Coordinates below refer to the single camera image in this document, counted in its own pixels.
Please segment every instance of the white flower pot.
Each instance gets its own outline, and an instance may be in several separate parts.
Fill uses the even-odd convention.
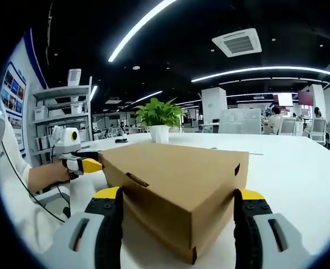
[[[169,129],[167,125],[151,126],[150,133],[153,142],[168,143],[169,142]]]

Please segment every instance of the green plant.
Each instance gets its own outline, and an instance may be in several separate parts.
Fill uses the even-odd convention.
[[[157,98],[151,98],[150,102],[143,105],[138,105],[136,111],[137,118],[141,123],[147,126],[167,125],[169,127],[180,126],[179,115],[182,115],[182,110],[179,106],[172,106],[171,103],[176,98],[163,103]]]

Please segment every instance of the black cable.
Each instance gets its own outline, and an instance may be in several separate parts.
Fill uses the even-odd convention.
[[[53,147],[52,147],[52,154],[51,154],[51,156],[50,156],[50,158],[51,158],[51,160],[52,160],[52,164],[54,163],[54,161],[53,161],[54,147],[55,147],[55,144],[54,144]],[[69,208],[70,208],[70,201],[66,200],[66,198],[64,197],[64,195],[63,195],[62,192],[60,191],[60,189],[59,189],[59,183],[57,184],[57,188],[58,188],[58,191],[59,191],[60,195],[61,195],[61,196],[63,197],[63,199],[68,203],[68,206],[69,206]]]
[[[13,163],[11,162],[9,156],[8,156],[8,153],[6,151],[6,148],[4,147],[4,144],[3,144],[3,141],[2,141],[2,146],[3,146],[3,149],[4,149],[4,152],[6,153],[7,155],[7,158],[8,158],[8,161],[10,163],[10,165],[12,166],[13,170],[14,170],[14,173],[17,175],[20,183],[23,185],[23,187],[28,191],[28,193],[30,194],[30,196],[39,204],[39,206],[41,206],[47,213],[51,214],[53,217],[55,217],[57,220],[61,221],[61,222],[65,222],[63,221],[62,219],[56,217],[56,215],[54,215],[53,213],[51,213],[48,209],[45,208],[45,206],[43,206],[36,198],[35,196],[30,192],[30,190],[25,186],[24,182],[21,180],[21,178],[19,177],[18,175],[18,172],[15,170],[14,166],[13,166]]]

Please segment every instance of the person's arm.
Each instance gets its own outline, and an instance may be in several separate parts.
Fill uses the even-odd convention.
[[[55,183],[70,180],[69,172],[62,161],[54,164],[42,165],[29,170],[28,189],[31,192],[40,191]]]
[[[7,155],[15,170],[25,181],[31,192],[37,192],[57,181],[69,180],[68,170],[62,165],[61,161],[32,168],[30,164],[22,158],[19,152],[18,143],[10,122],[8,119],[6,119],[5,122],[6,127],[2,139],[4,149],[7,151]]]
[[[270,127],[273,127],[274,121],[273,121],[273,116],[270,116],[270,118],[267,121],[267,125]]]

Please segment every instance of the television screen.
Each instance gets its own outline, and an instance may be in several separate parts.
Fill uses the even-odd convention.
[[[300,105],[314,105],[313,94],[308,91],[299,91],[298,101]]]
[[[278,103],[280,106],[293,106],[291,93],[278,94]]]

